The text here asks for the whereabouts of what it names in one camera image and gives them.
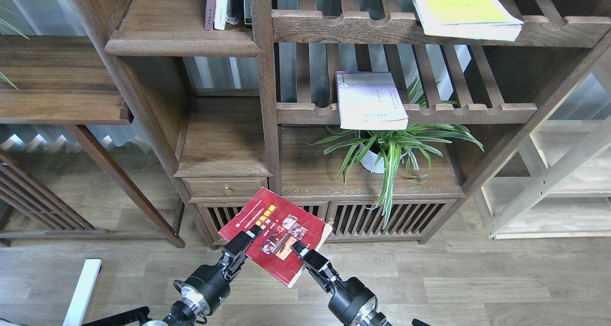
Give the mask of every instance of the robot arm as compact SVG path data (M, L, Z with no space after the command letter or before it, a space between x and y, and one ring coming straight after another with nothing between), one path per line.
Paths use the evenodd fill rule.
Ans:
M258 226L240 232L223 247L216 265L201 265L184 282L175 280L174 287L183 298L172 305L163 322L168 325L196 322L198 315L204 320L206 315L212 315L229 295L229 283L242 269L246 250L260 233Z
M308 250L297 241L292 246L314 280L331 293L329 309L345 326L391 326L383 313L378 313L378 299L356 277L342 281L329 259L322 254Z
M193 326L205 324L206 316L212 315L223 300L229 296L229 283L240 273L246 250L262 232L253 226L247 232L240 232L222 250L222 256L215 265L201 265L184 282L174 281L174 287L181 293L182 299L176 301L170 313L163 319L151 320L148 307L113 315L83 326L118 326L139 322L142 326ZM331 293L329 309L344 326L391 326L383 313L378 313L378 299L356 277L342 281L331 265L329 259L315 250L308 250L297 241L292 246L314 280ZM429 326L417 319L413 326Z

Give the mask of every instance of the purple book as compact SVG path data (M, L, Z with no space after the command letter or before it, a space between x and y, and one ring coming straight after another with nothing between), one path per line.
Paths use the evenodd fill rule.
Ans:
M214 9L216 9L216 0L206 0L204 30L214 30Z

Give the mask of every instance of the book cover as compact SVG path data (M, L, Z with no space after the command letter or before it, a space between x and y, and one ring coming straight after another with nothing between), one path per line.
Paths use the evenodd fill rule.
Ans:
M514 41L521 30L498 0L413 0L425 34Z
M214 10L216 10L216 0L206 0L204 30L214 30Z
M408 126L399 92L390 72L338 71L340 128L402 130Z
M261 188L219 235L230 241L240 231L256 224L263 231L255 239L246 255L287 287L292 287L301 275L303 261L291 246L297 240L318 250L329 234L331 226L272 191Z
M216 30L225 30L228 3L229 0L216 0L216 8L214 10L214 28Z

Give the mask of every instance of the slatted cabinet door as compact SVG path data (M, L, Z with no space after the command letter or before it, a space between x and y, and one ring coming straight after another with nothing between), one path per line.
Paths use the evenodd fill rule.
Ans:
M295 204L315 217L318 217L323 221L327 220L327 209L329 207L328 202L295 202ZM209 230L212 234L212 238L214 239L213 245L224 245L227 243L218 235L218 232L231 219L238 215L245 205L245 202L196 204L201 218L204 220L206 225L210 227Z
M418 240L456 200L396 200L386 228L375 202L330 202L327 222L333 226L330 242Z

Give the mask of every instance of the wooden shelf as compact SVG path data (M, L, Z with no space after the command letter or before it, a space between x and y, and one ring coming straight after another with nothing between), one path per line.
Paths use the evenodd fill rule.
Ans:
M543 156L553 166L600 121L547 121L533 133ZM587 160L572 176L556 187L552 197L611 196L611 149Z
M336 179L345 151L323 155L323 146L310 146L329 136L322 127L283 127L281 132L282 196L292 200L307 200L324 196L328 200L376 200L382 186L382 174L371 174L360 164L350 171L348 186L343 178ZM395 178L395 200L426 200L461 198L463 189L445 147L439 147L443 157L432 156L432 176L415 184L404 168ZM425 159L419 157L424 165ZM425 174L428 169L419 171Z
M131 114L88 37L0 36L0 122L129 124Z
M244 26L203 29L205 0L133 0L105 50L124 56L257 56Z
M522 190L519 182L493 180L476 196L480 213L502 212ZM496 239L611 236L608 198L548 198L521 213Z
M482 41L425 35L412 12L402 12L399 0L380 0L384 18L374 20L360 11L357 0L341 0L338 17L316 11L315 0L299 0L299 10L273 10L276 42L437 43L530 47L594 47L611 28L609 17L562 17L551 0L535 0L544 15L522 15L514 0L500 0L524 25L515 42Z
M258 97L197 98L179 152L177 178L270 176Z
M370 72L371 63L366 45L357 45L355 50L359 71ZM410 117L410 124L524 124L537 111L533 103L507 103L497 86L495 75L480 46L470 46L472 63L484 85L478 95L471 93L469 78L465 76L458 61L456 48L452 45L441 46L447 70L450 74L454 95L458 104L441 101L437 82L432 71L431 59L425 45L412 46L417 61L420 79L426 93L428 107L409 104L403 68L399 61L396 45L385 45L384 53L388 70L393 74L395 84ZM336 72L340 69L338 44L327 44L327 69L329 75L329 95L326 106L318 107L312 102L310 90L310 62L307 44L297 44L297 101L277 103L278 122L281 124L340 124L337 105Z

